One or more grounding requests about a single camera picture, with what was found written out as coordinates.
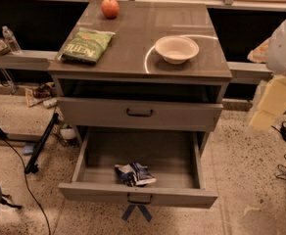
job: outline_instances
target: water bottle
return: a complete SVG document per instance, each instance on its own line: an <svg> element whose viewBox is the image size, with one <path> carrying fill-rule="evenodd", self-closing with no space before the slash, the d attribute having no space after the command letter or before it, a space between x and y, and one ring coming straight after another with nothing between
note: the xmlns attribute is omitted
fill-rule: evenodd
<svg viewBox="0 0 286 235"><path fill-rule="evenodd" d="M20 54L22 52L14 33L6 26L3 26L3 36L13 54Z"/></svg>

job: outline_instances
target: drawer handle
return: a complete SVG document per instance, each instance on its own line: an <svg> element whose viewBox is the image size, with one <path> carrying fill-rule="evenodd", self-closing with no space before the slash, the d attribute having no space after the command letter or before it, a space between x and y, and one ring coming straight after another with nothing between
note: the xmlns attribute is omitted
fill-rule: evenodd
<svg viewBox="0 0 286 235"><path fill-rule="evenodd" d="M131 109L126 109L126 114L130 117L149 118L152 116L153 110L144 113L144 112L134 112Z"/></svg>
<svg viewBox="0 0 286 235"><path fill-rule="evenodd" d="M150 205L153 201L153 195L150 195L150 199L148 201L132 201L130 200L130 194L127 194L127 201L134 205Z"/></svg>

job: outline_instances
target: gray tabletop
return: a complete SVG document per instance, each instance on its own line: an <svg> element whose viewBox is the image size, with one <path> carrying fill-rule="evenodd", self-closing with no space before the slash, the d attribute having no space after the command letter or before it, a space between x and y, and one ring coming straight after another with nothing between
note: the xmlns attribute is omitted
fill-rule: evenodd
<svg viewBox="0 0 286 235"><path fill-rule="evenodd" d="M205 5L124 1L119 6L119 15L109 20L101 12L101 1L91 1L62 47L81 27L114 32L116 35L96 65L61 59L53 62L49 72L230 80L231 72ZM182 65L165 62L154 45L167 35L190 37L199 45L199 54Z"/></svg>

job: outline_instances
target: black cable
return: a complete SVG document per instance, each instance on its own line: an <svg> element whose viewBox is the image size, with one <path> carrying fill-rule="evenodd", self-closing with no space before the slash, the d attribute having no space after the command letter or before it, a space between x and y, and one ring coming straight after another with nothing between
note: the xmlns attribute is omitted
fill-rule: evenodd
<svg viewBox="0 0 286 235"><path fill-rule="evenodd" d="M22 161L22 164L23 164L23 167L24 167L24 170L25 170L25 164L24 164L24 160L22 158L22 156L18 153L18 151L5 139L3 139L3 141L10 147L13 149L13 151L18 155L18 157L21 159ZM48 228L48 234L51 235L51 228L50 228L50 225L49 225L49 221L48 221L48 218L47 218L47 215L43 209L43 207L41 206L41 204L37 201L37 199L35 198L35 196L33 195L33 193L31 192L31 190L29 189L28 187L28 182L27 182L27 177L26 177L26 174L24 173L24 179L25 179L25 185L26 185L26 189L27 191L29 192L29 194L32 196L33 200L36 202L36 204L39 206L39 208L41 209L44 217L45 217L45 220L46 220L46 224L47 224L47 228Z"/></svg>

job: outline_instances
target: black metal stand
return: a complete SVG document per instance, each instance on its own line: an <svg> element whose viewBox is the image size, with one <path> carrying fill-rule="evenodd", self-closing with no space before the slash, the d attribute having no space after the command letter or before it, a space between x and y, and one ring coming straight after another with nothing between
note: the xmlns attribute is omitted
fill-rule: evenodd
<svg viewBox="0 0 286 235"><path fill-rule="evenodd" d="M37 144L34 146L34 151L33 154L29 160L29 162L27 163L24 173L25 174L29 174L29 173L36 173L38 171L38 167L36 163L36 160L40 154L40 152L42 151L45 142L49 136L49 134L51 133L54 124L58 123L58 114L54 113L52 119L50 120L50 122L48 123L44 133L42 136L31 136L31 135L19 135L19 134L8 134L5 133L1 128L0 128L0 140L6 140L6 141L20 141L20 142L37 142Z"/></svg>

